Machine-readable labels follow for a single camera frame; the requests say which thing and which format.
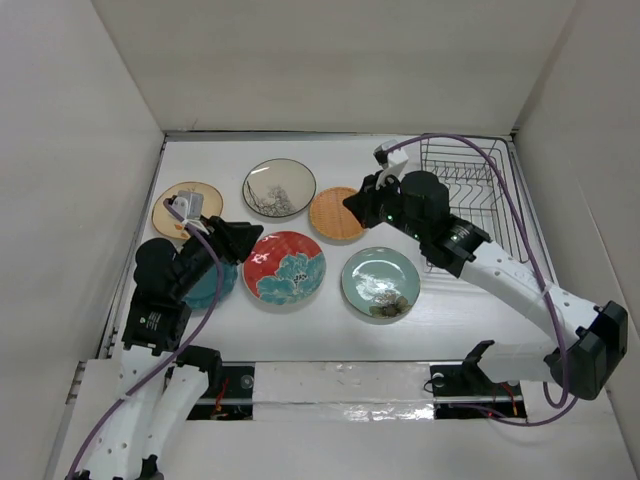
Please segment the orange woven plate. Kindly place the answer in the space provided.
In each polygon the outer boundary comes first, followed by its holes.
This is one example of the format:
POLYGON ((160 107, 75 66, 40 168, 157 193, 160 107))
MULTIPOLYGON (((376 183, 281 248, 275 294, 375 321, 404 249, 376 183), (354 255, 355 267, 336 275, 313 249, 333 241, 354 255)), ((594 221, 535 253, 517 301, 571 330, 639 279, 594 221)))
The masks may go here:
POLYGON ((344 199, 356 193, 350 187, 332 187, 317 194, 309 210, 315 230, 332 240, 347 241, 361 237, 364 229, 343 205, 344 199))

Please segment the red plate with teal flower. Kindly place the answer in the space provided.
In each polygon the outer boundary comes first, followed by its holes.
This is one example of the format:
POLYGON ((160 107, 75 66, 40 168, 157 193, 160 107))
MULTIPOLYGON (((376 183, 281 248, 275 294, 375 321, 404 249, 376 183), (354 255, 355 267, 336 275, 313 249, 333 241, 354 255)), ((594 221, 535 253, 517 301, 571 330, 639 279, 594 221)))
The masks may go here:
POLYGON ((258 300, 276 306, 311 297, 322 285, 327 263, 321 247, 294 231, 267 234, 243 264, 245 285, 258 300))

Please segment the grey plate with tree branches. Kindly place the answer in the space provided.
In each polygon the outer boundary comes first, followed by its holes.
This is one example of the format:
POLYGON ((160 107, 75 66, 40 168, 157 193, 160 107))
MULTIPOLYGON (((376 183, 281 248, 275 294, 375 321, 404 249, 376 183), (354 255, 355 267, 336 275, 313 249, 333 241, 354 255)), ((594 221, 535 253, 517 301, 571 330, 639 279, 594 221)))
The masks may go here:
POLYGON ((274 158, 256 165, 245 177, 242 193, 247 206, 268 218, 295 216, 315 197, 317 182, 303 163, 274 158))

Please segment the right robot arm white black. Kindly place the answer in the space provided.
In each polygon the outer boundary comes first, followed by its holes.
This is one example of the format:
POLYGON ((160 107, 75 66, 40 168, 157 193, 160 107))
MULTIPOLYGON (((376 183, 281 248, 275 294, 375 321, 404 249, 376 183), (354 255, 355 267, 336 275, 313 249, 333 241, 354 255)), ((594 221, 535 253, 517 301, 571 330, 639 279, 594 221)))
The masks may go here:
POLYGON ((593 400, 627 351, 628 313, 614 301, 598 306, 576 297, 510 255, 479 227, 454 215, 436 175, 367 176, 344 207, 366 229, 386 223, 419 243, 433 266, 498 298, 547 335, 543 343, 484 340, 466 356, 462 381, 484 393, 508 381, 554 382, 593 400))

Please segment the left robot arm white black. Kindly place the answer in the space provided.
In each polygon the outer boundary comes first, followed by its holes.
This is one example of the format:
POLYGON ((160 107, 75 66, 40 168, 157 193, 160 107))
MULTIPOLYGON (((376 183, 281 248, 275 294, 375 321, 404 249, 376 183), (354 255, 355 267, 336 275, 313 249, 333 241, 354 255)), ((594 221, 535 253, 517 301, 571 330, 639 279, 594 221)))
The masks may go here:
POLYGON ((191 316, 184 299, 210 269, 222 282, 224 266, 243 263, 263 228, 216 216, 187 228, 181 248, 155 238, 136 251, 116 399, 83 441, 69 479, 162 478, 170 441, 197 401, 222 387, 220 353, 184 334, 191 316))

